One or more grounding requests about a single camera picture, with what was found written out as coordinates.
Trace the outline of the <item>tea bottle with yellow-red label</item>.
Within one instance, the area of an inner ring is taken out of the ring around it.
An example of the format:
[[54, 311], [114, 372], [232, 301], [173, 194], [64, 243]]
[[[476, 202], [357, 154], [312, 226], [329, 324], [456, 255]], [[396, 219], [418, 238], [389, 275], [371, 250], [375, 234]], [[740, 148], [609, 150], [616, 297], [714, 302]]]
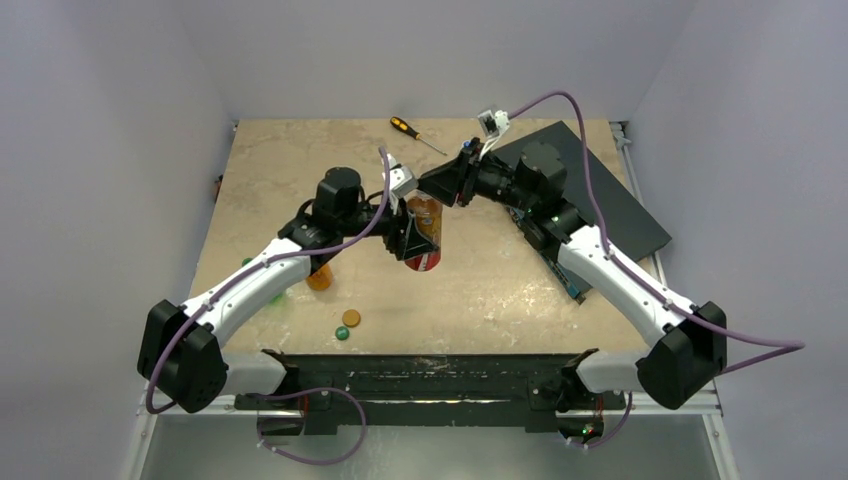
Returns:
[[430, 271], [441, 261], [443, 206], [437, 199], [422, 192], [413, 195], [407, 201], [407, 206], [415, 216], [417, 231], [431, 240], [437, 250], [406, 260], [405, 264], [414, 271]]

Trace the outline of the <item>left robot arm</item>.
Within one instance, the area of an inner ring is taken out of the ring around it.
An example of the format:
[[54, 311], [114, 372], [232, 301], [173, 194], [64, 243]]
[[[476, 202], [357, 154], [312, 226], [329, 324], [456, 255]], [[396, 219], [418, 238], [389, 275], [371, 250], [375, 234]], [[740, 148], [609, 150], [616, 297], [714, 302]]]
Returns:
[[364, 194], [359, 173], [329, 169], [270, 243], [247, 264], [205, 292], [149, 311], [137, 362], [147, 380], [145, 408], [160, 414], [178, 406], [195, 413], [222, 395], [247, 394], [284, 409], [297, 399], [298, 382], [274, 352], [225, 358], [233, 335], [275, 297], [367, 237], [382, 239], [400, 261], [436, 251], [416, 227], [405, 198], [418, 180], [405, 166], [385, 162], [380, 201]]

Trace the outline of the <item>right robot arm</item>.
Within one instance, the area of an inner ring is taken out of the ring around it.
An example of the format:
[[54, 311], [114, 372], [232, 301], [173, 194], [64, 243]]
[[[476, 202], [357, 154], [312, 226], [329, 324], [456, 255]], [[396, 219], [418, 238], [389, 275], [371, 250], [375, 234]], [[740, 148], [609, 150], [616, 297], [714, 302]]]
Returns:
[[644, 392], [676, 410], [726, 367], [725, 312], [696, 305], [668, 289], [605, 239], [599, 221], [584, 219], [564, 196], [566, 166], [552, 145], [532, 142], [515, 164], [483, 153], [478, 141], [427, 171], [418, 187], [443, 205], [465, 206], [474, 197], [522, 211], [526, 241], [546, 259], [587, 281], [641, 335], [646, 353], [590, 350], [561, 381], [564, 399], [584, 407], [601, 392]]

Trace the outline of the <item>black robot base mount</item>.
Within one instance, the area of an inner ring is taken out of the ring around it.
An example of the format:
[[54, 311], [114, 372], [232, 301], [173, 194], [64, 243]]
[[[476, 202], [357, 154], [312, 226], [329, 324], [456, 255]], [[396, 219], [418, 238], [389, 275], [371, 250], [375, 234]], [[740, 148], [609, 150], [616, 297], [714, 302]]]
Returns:
[[521, 427], [596, 438], [626, 397], [578, 383], [578, 354], [291, 354], [276, 399], [240, 394], [272, 435], [340, 426]]

